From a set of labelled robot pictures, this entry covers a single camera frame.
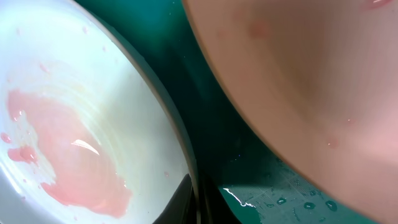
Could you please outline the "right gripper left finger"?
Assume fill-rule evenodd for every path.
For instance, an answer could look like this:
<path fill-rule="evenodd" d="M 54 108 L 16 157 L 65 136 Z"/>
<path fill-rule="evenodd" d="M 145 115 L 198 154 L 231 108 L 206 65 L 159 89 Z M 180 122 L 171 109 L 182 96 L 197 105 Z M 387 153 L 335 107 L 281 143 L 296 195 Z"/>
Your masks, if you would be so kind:
<path fill-rule="evenodd" d="M 153 224 L 196 224 L 197 210 L 192 181 L 187 174 L 182 179 L 164 211 Z"/>

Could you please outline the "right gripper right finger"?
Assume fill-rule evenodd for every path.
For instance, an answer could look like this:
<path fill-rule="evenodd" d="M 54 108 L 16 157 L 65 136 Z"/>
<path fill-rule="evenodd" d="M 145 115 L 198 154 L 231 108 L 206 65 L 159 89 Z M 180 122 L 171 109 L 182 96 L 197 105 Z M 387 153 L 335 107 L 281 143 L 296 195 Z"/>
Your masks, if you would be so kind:
<path fill-rule="evenodd" d="M 208 175 L 200 174 L 199 190 L 201 224 L 241 224 Z"/>

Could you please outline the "light blue plate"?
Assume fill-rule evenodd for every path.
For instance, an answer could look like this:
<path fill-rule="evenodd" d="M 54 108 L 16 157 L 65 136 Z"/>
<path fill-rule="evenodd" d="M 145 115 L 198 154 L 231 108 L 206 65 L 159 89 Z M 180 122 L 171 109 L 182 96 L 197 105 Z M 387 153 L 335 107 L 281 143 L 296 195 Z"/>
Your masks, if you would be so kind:
<path fill-rule="evenodd" d="M 153 223 L 197 168 L 163 84 L 75 1 L 1 2 L 1 222 Z"/>

